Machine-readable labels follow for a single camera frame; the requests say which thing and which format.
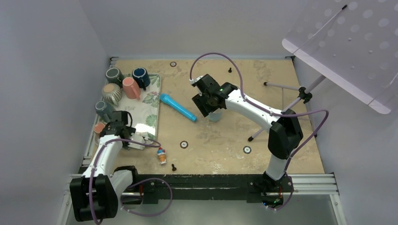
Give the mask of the grey-blue mug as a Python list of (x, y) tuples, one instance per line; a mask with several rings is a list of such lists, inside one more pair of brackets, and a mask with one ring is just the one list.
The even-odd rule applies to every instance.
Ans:
[(112, 113), (115, 109), (111, 104), (105, 101), (98, 101), (95, 104), (95, 111), (103, 121), (109, 123), (112, 120)]

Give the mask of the dark grey-green mug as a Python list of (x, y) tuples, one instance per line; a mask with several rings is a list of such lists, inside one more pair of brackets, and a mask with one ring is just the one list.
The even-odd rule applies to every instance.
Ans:
[(109, 83), (117, 84), (119, 87), (122, 88), (122, 82), (123, 82), (124, 76), (120, 69), (118, 69), (116, 67), (109, 68), (106, 71), (105, 76)]

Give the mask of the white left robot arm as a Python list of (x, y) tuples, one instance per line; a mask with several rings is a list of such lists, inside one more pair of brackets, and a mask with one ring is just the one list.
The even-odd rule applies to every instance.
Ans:
[(114, 218), (117, 214), (123, 190), (136, 191), (139, 177), (133, 175), (134, 167), (127, 166), (113, 172), (119, 151), (128, 146), (132, 116), (127, 111), (115, 111), (111, 120), (100, 132), (98, 149), (80, 178), (73, 178), (70, 185), (72, 206), (76, 221), (94, 221)]

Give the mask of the striped ribbed mug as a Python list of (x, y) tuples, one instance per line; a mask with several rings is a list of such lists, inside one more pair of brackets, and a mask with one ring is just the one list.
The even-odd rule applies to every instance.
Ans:
[(122, 99), (122, 88), (115, 83), (108, 83), (102, 88), (102, 98), (105, 101), (118, 106)]

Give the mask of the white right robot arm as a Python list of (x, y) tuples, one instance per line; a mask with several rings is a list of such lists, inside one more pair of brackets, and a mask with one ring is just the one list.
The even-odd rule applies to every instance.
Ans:
[(288, 158), (303, 139), (295, 112), (282, 112), (251, 97), (243, 97), (236, 85), (229, 82), (219, 85), (209, 74), (191, 79), (190, 84), (198, 91), (192, 100), (204, 117), (220, 109), (231, 110), (268, 132), (268, 150), (271, 152), (271, 158), (263, 184), (270, 191), (280, 187)]

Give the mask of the orange mug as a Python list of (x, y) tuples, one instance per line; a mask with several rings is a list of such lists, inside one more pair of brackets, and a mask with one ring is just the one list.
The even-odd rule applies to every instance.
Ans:
[(105, 128), (105, 124), (102, 122), (98, 122), (93, 129), (93, 132), (95, 134), (96, 137), (100, 136), (100, 133), (102, 132), (102, 130)]

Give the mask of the navy blue mug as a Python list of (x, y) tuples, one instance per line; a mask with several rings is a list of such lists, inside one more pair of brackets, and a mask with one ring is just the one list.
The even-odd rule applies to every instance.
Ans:
[(144, 91), (146, 91), (146, 88), (151, 84), (149, 74), (144, 67), (133, 69), (132, 77)]

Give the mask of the light blue mug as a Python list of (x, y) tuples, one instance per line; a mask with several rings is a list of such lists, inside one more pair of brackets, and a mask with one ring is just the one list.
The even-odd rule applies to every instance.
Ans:
[(210, 112), (207, 117), (211, 122), (218, 122), (222, 118), (222, 111), (216, 110), (215, 112)]

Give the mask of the pink mug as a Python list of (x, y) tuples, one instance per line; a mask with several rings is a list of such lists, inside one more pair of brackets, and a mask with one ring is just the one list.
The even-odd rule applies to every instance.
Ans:
[(132, 77), (124, 78), (122, 87), (127, 98), (140, 100), (140, 87)]

